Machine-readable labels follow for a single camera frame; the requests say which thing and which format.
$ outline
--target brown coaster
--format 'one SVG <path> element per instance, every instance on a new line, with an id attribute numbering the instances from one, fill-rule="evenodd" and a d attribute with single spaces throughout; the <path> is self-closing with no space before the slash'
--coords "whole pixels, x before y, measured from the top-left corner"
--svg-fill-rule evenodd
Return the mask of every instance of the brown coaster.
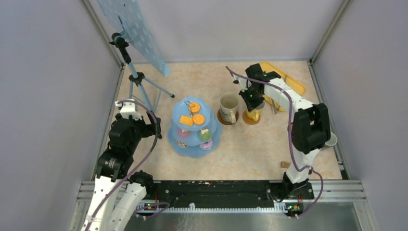
<path id="1" fill-rule="evenodd" d="M 239 117 L 240 117 L 240 114 L 239 114 L 238 112 L 235 113 L 235 120 L 236 120 L 237 122 L 238 122 Z M 226 121 L 224 121 L 224 120 L 221 119 L 221 112 L 220 112 L 220 110 L 218 110 L 217 118 L 218 118 L 218 120 L 220 121 L 220 123 L 223 124 L 223 125 L 233 125 L 231 122 L 226 122 Z"/>
<path id="2" fill-rule="evenodd" d="M 259 123 L 259 121 L 261 120 L 261 116 L 259 116 L 259 120 L 255 121 L 251 118 L 248 117 L 248 115 L 246 114 L 246 111 L 242 114 L 242 119 L 245 123 L 249 124 L 249 125 L 255 125 L 257 123 Z"/>

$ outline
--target orange cookie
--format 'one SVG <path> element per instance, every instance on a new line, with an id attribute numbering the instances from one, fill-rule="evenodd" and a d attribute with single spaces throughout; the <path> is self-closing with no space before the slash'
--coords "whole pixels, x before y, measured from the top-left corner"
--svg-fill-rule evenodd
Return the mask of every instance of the orange cookie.
<path id="1" fill-rule="evenodd" d="M 189 110 L 192 113 L 197 113 L 200 110 L 200 104 L 196 102 L 190 103 Z"/>
<path id="2" fill-rule="evenodd" d="M 195 114 L 195 115 L 192 117 L 192 120 L 193 120 L 193 122 L 194 122 L 195 124 L 201 125 L 201 124 L 203 124 L 203 123 L 205 122 L 205 117 L 204 117 L 204 115 L 202 115 L 202 114 Z"/>

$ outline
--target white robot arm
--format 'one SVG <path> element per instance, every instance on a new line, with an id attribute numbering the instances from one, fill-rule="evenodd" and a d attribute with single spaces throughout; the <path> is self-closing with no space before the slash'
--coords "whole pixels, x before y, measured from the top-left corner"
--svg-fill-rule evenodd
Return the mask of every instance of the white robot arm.
<path id="1" fill-rule="evenodd" d="M 276 72 L 264 73 L 259 64 L 245 70 L 246 76 L 239 76 L 227 68 L 235 84 L 241 87 L 240 95 L 248 111 L 259 106 L 266 95 L 274 99 L 286 111 L 291 108 L 290 126 L 293 153 L 292 163 L 283 176 L 289 180 L 289 190 L 302 187 L 308 181 L 309 168 L 317 153 L 330 139 L 329 114 L 326 105 L 313 104 L 290 88 Z"/>
<path id="2" fill-rule="evenodd" d="M 95 189 L 92 201 L 81 231 L 122 231 L 130 220 L 140 201 L 147 191 L 153 187 L 153 177 L 144 172 L 136 172 L 129 178 L 125 195 L 115 206 L 119 188 L 133 163 L 133 154 L 142 138 L 154 135 L 156 129 L 160 135 L 160 118 L 156 123 L 148 114 L 151 124 L 146 125 L 143 117 L 137 111 L 134 100 L 116 102 L 120 108 L 116 121 L 109 131 L 108 148 L 98 159 L 96 168 Z M 94 212 L 104 200 L 96 215 Z"/>

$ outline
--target blue cake stand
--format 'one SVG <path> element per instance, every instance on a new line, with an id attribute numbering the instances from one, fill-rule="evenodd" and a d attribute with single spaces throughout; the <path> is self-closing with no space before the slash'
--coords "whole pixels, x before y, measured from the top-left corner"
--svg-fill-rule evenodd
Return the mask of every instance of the blue cake stand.
<path id="1" fill-rule="evenodd" d="M 202 125 L 194 124 L 193 126 L 188 126 L 179 123 L 180 117 L 182 115 L 190 116 L 190 111 L 185 103 L 186 101 L 197 102 L 200 104 L 200 111 L 198 113 L 205 117 L 205 122 Z M 211 133 L 211 139 L 213 141 L 213 146 L 210 149 L 201 149 L 200 144 L 207 141 L 202 141 L 199 138 L 201 128 L 208 129 Z M 178 130 L 182 129 L 189 131 L 189 135 L 186 138 L 179 136 Z M 177 103 L 173 108 L 173 115 L 171 121 L 171 128 L 168 131 L 168 139 L 173 145 L 174 150 L 180 154 L 190 157 L 203 157 L 209 152 L 217 148 L 220 142 L 222 133 L 221 123 L 217 120 L 211 108 L 202 100 L 201 98 L 186 97 L 179 103 Z M 187 147 L 180 147 L 177 141 L 184 143 Z"/>

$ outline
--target beige floor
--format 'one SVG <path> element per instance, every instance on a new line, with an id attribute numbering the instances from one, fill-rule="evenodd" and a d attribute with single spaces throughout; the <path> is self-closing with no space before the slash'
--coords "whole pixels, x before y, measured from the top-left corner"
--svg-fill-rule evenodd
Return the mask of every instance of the beige floor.
<path id="1" fill-rule="evenodd" d="M 232 83 L 225 65 L 243 74 L 245 68 L 256 62 L 235 63 L 182 63 L 170 64 L 171 74 L 164 78 L 150 64 L 137 64 L 137 71 L 157 82 L 176 97 L 170 98 L 162 93 L 156 115 L 162 119 L 163 138 L 157 142 L 156 148 L 141 170 L 153 175 L 155 180 L 279 180 L 285 169 L 280 168 L 281 161 L 290 162 L 287 116 L 285 112 L 274 115 L 269 104 L 265 107 L 261 121 L 249 126 L 242 120 L 245 103 L 240 97 L 240 118 L 233 126 L 223 125 L 220 145 L 202 158 L 190 158 L 173 151 L 167 139 L 173 106 L 184 97 L 201 97 L 216 113 L 219 109 L 219 98 L 225 92 L 240 91 L 239 86 Z M 287 73 L 306 87 L 304 97 L 318 102 L 312 79 L 303 61 L 271 62 L 281 71 Z M 118 99 L 127 99 L 129 93 L 126 69 Z M 144 81 L 152 103 L 158 96 L 158 89 Z M 134 167 L 148 152 L 153 137 L 143 139 L 134 154 Z M 333 149 L 318 154 L 314 168 L 324 179 L 341 179 L 340 171 Z"/>

